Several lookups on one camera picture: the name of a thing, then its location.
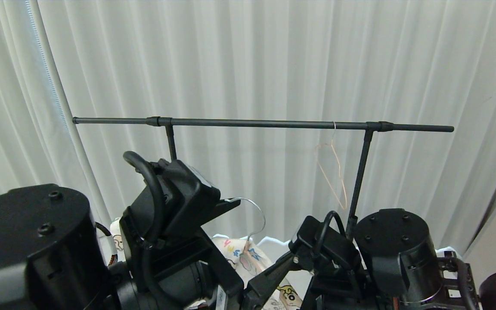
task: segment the black cylindrical motor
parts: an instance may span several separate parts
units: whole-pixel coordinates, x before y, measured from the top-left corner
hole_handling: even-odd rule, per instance
[[[426,222],[401,208],[366,216],[354,234],[378,290],[403,304],[431,300],[441,289],[441,270]]]
[[[112,290],[82,193],[46,184],[0,195],[0,309],[83,309]]]

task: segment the white backdrop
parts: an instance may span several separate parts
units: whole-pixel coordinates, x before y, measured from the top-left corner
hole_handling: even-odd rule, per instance
[[[358,215],[405,208],[427,220],[437,248],[464,252],[492,200],[496,2],[29,4],[56,97],[88,159],[75,143],[77,158],[59,166],[85,180],[92,172],[89,191],[102,193],[94,205],[110,217],[143,186],[122,153],[168,158],[164,129],[78,125],[76,132],[70,114],[454,125],[455,133],[375,135]],[[175,134],[179,158],[222,196],[260,204],[268,225],[259,237],[289,238],[305,215],[338,209],[313,153],[331,130],[177,127]],[[335,136],[349,197],[362,139],[358,131]],[[321,149],[319,159],[340,192],[332,153]],[[345,221],[347,211],[340,214]],[[205,228],[244,236],[259,225],[246,207]]]

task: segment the metal hook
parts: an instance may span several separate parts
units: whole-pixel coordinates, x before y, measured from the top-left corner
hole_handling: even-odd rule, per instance
[[[246,200],[247,202],[250,202],[250,204],[253,204],[260,212],[261,216],[263,217],[263,226],[261,227],[261,229],[259,231],[256,231],[256,232],[251,232],[248,237],[246,238],[246,241],[250,241],[250,237],[252,237],[253,235],[257,234],[257,233],[260,233],[262,231],[264,231],[264,228],[265,228],[265,224],[266,224],[266,220],[265,220],[265,214],[264,212],[261,210],[260,206],[258,206],[255,202],[253,202],[252,200],[248,199],[248,198],[243,198],[243,197],[237,197],[237,198],[230,198],[230,199],[224,199],[226,202],[236,202],[237,200]]]

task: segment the patterned cloth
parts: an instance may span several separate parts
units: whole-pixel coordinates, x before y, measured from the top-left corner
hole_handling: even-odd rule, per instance
[[[244,288],[250,279],[274,263],[252,241],[222,237],[215,237],[212,241],[242,278]],[[298,310],[300,307],[301,298],[288,280],[284,279],[263,310]]]

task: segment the sticker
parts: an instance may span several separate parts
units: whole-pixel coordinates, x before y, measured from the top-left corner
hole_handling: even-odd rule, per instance
[[[217,299],[215,300],[215,310],[225,310],[227,308],[227,294],[221,287],[217,286]]]

